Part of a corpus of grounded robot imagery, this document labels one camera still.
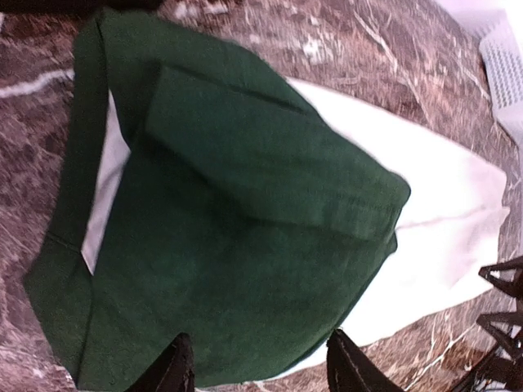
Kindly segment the white and green raglan shirt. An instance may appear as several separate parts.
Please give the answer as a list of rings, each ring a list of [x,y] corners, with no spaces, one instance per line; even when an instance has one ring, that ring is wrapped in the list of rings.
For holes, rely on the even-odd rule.
[[[74,42],[59,196],[25,290],[81,390],[177,336],[199,388],[320,363],[488,289],[498,167],[232,42],[98,11]]]

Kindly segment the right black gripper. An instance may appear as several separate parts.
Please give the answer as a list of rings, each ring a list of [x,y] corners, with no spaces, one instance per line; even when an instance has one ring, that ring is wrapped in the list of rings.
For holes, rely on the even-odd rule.
[[[522,256],[483,266],[478,274],[499,291],[522,301]],[[476,323],[503,349],[495,346],[450,391],[522,391],[522,313],[480,314]]]

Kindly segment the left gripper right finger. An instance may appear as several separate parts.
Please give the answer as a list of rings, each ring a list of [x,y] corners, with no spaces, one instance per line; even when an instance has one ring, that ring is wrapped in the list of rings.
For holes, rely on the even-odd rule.
[[[330,392],[403,392],[370,361],[342,331],[327,341],[327,374]]]

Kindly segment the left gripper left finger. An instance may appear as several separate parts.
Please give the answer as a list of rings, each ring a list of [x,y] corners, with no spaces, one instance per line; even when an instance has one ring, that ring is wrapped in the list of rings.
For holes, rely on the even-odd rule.
[[[172,343],[136,381],[137,391],[195,391],[194,354],[187,333]]]

